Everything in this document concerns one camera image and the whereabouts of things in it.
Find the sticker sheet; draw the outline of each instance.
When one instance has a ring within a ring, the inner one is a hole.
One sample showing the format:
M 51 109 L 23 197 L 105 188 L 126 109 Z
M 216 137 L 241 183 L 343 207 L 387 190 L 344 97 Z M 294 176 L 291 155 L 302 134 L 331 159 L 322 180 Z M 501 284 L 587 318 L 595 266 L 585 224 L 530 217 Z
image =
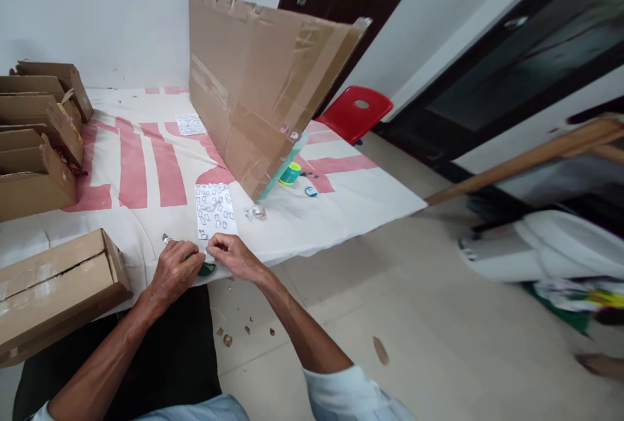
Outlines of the sticker sheet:
M 210 239 L 215 233 L 239 233 L 232 198 L 224 183 L 195 184 L 195 204 L 198 239 Z
M 180 135 L 203 135 L 206 128 L 197 114 L 178 114 L 175 116 Z

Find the white floor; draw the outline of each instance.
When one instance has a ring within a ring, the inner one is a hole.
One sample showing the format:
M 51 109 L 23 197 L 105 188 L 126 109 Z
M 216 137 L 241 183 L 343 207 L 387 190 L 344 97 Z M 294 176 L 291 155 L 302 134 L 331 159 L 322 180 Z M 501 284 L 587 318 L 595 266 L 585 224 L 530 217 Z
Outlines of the white floor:
M 364 142 L 364 154 L 418 195 L 448 185 L 377 136 Z M 622 419 L 624 385 L 572 358 L 591 342 L 517 287 L 491 283 L 459 260 L 454 241 L 479 222 L 464 205 L 465 198 L 449 201 L 275 271 L 418 420 Z M 215 330 L 233 337 L 227 348 L 215 336 L 223 391 L 254 421 L 311 420 L 296 354 L 260 292 L 238 279 L 209 290 Z M 15 368 L 0 371 L 1 419 L 9 419 L 18 377 Z

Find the red chair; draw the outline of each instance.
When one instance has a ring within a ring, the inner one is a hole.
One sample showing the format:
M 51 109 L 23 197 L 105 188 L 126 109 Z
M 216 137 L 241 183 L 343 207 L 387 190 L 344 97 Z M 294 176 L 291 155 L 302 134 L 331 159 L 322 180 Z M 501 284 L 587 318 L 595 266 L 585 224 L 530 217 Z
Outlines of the red chair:
M 317 122 L 354 145 L 392 108 L 392 101 L 381 93 L 363 86 L 349 86 Z

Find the stacked cardboard boxes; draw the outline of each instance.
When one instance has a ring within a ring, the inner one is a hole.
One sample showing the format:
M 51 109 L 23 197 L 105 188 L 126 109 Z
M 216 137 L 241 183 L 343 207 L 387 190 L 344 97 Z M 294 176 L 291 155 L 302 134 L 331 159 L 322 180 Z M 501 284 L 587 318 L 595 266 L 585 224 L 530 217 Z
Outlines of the stacked cardboard boxes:
M 93 107 L 73 64 L 18 62 L 0 77 L 0 221 L 76 204 Z

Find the table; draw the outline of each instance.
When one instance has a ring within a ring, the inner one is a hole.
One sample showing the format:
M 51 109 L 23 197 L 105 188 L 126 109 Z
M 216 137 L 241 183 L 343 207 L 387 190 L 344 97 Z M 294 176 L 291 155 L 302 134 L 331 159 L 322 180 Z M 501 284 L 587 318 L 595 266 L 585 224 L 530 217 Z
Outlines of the table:
M 196 183 L 229 185 L 239 236 L 268 266 L 308 257 L 426 207 L 325 125 L 311 122 L 297 161 L 318 179 L 278 184 L 263 201 L 266 220 L 249 221 L 244 210 L 253 202 L 210 138 L 179 134 L 176 114 L 194 112 L 188 89 L 92 89 L 88 95 L 96 113 L 83 130 L 88 175 L 77 179 L 78 204 L 0 223 L 0 267 L 102 227 L 123 253 L 135 300 L 154 275 L 163 233 L 193 240 L 200 250 L 206 246 L 197 237 Z M 309 185 L 317 197 L 305 194 Z M 229 275 L 221 266 L 195 285 Z

